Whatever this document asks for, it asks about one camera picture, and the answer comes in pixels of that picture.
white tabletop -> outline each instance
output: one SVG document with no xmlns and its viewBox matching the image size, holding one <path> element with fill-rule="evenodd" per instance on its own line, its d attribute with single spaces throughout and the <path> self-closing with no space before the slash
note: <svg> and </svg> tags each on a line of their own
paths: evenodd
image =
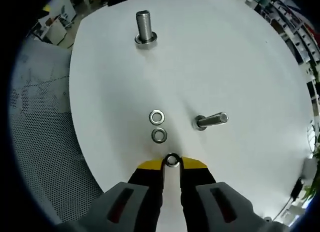
<svg viewBox="0 0 320 232">
<path fill-rule="evenodd" d="M 136 48 L 136 12 L 150 10 L 157 46 Z M 103 191 L 169 152 L 199 159 L 260 216 L 275 216 L 310 151 L 312 106 L 290 50 L 235 0 L 130 0 L 82 20 L 70 65 L 70 104 L 85 160 Z M 165 114 L 163 144 L 149 113 Z M 196 131 L 196 115 L 229 122 Z M 179 170 L 167 168 L 158 231 L 185 231 Z"/>
</svg>

mesh panel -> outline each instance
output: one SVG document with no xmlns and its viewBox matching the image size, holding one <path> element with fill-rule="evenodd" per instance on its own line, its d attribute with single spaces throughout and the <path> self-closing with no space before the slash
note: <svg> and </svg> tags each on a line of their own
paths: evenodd
<svg viewBox="0 0 320 232">
<path fill-rule="evenodd" d="M 102 194 L 81 153 L 70 111 L 71 53 L 30 40 L 17 57 L 9 101 L 25 181 L 51 218 L 75 220 Z"/>
</svg>

threaded bolt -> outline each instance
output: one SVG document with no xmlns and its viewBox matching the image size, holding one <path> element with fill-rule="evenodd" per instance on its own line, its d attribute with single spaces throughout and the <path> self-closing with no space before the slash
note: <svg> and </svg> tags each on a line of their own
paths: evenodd
<svg viewBox="0 0 320 232">
<path fill-rule="evenodd" d="M 227 123 L 228 120 L 229 117 L 225 112 L 217 113 L 209 117 L 198 115 L 193 121 L 193 126 L 195 129 L 203 131 L 208 126 Z"/>
<path fill-rule="evenodd" d="M 138 44 L 148 44 L 157 40 L 156 33 L 152 32 L 150 12 L 148 10 L 139 11 L 135 15 L 139 34 L 135 37 Z"/>
</svg>

